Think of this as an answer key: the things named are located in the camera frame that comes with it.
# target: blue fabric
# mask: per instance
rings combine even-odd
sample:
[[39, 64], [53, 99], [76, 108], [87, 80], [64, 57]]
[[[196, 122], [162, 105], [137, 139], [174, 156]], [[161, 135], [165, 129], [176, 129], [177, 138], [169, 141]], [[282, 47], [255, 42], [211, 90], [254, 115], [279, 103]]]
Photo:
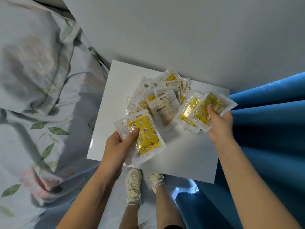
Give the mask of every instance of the blue fabric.
[[[232, 110], [236, 141], [267, 185], [305, 228], [305, 73], [230, 98], [238, 103]], [[242, 228], [220, 162], [214, 184], [195, 182], [204, 197], [194, 195], [196, 200], [189, 201], [190, 204], [196, 202], [194, 207], [198, 208], [198, 202], [208, 199], [233, 228]], [[181, 210], [186, 207], [179, 204], [182, 202], [181, 199], [177, 202]], [[182, 212], [192, 225], [201, 222], [200, 211]]]

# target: white sneaker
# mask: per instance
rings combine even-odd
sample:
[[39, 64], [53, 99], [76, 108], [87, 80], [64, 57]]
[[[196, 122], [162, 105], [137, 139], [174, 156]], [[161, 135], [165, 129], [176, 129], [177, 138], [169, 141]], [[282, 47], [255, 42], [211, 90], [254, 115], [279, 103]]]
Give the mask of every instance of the white sneaker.
[[156, 188], [158, 185], [164, 185], [164, 176], [162, 173], [149, 172], [150, 183], [152, 185], [152, 190], [156, 193]]
[[141, 203], [141, 170], [131, 168], [128, 170], [125, 184], [127, 191], [127, 205], [135, 205], [137, 208], [140, 207]]

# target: bedsheet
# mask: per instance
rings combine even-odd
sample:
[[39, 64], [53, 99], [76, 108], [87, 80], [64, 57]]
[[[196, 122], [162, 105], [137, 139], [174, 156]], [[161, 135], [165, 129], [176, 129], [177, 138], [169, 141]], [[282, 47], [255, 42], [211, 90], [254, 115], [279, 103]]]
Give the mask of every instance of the bedsheet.
[[[30, 59], [18, 57], [12, 63], [5, 62], [7, 54], [0, 48], [0, 76], [6, 79], [5, 85], [0, 85], [0, 227], [55, 228], [63, 215], [54, 215], [48, 224], [39, 222], [46, 219], [48, 211], [69, 206], [99, 165], [86, 155], [109, 71], [85, 35], [79, 33], [76, 22], [30, 0], [0, 0], [1, 19], [4, 4], [6, 8], [20, 8], [19, 17], [24, 11], [25, 19], [30, 19], [31, 11], [46, 16], [39, 21], [51, 19], [57, 35], [41, 34], [34, 38], [42, 45], [44, 40], [53, 43], [54, 37], [54, 43], [58, 43], [63, 33], [69, 36], [51, 54], [39, 48], [35, 51], [35, 40], [25, 31], [28, 40], [7, 37], [16, 52], [21, 47], [24, 56], [31, 52]], [[6, 9], [6, 19], [16, 17], [9, 16], [10, 11]], [[0, 30], [0, 46], [4, 44], [3, 34], [7, 32]], [[59, 59], [62, 53], [63, 65]], [[55, 68], [39, 59], [43, 56], [47, 61], [55, 61]], [[59, 59], [59, 64], [52, 56]], [[21, 77], [17, 81], [12, 79], [16, 75]], [[54, 76], [58, 78], [56, 83], [52, 82]], [[49, 86], [36, 95], [24, 80], [38, 88]]]

